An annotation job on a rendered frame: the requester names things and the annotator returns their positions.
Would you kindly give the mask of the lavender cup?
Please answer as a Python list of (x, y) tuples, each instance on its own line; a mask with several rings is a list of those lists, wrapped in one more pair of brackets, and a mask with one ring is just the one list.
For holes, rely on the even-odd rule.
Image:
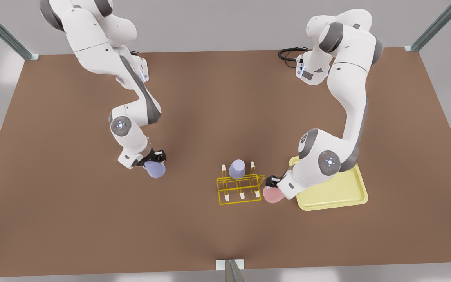
[(163, 162), (147, 161), (143, 167), (152, 178), (160, 178), (165, 174), (165, 165)]
[(244, 161), (236, 159), (229, 166), (229, 176), (233, 179), (241, 179), (245, 176), (246, 166)]

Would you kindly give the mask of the pink cup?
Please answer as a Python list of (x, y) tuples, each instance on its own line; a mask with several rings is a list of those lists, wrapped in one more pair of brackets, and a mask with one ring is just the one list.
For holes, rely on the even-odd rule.
[(278, 187), (265, 186), (263, 188), (263, 197), (269, 203), (277, 203), (284, 199), (284, 194), (279, 190)]

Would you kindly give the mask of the pale yellow tray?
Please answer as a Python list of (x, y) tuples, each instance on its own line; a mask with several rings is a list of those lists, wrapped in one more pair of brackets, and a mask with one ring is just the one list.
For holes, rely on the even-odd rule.
[(328, 181), (305, 189), (296, 200), (302, 210), (314, 211), (365, 204), (368, 193), (356, 164), (349, 171), (338, 172)]

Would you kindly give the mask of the silver frame post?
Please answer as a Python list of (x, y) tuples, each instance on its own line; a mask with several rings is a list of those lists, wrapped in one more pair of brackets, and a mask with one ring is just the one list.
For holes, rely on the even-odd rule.
[(225, 282), (246, 282), (242, 271), (245, 269), (243, 259), (216, 260), (215, 269), (225, 271)]
[(404, 46), (404, 50), (406, 52), (419, 52), (450, 20), (451, 3), (411, 46)]
[(34, 61), (39, 59), (39, 54), (30, 53), (1, 23), (0, 38), (12, 48), (25, 61)]

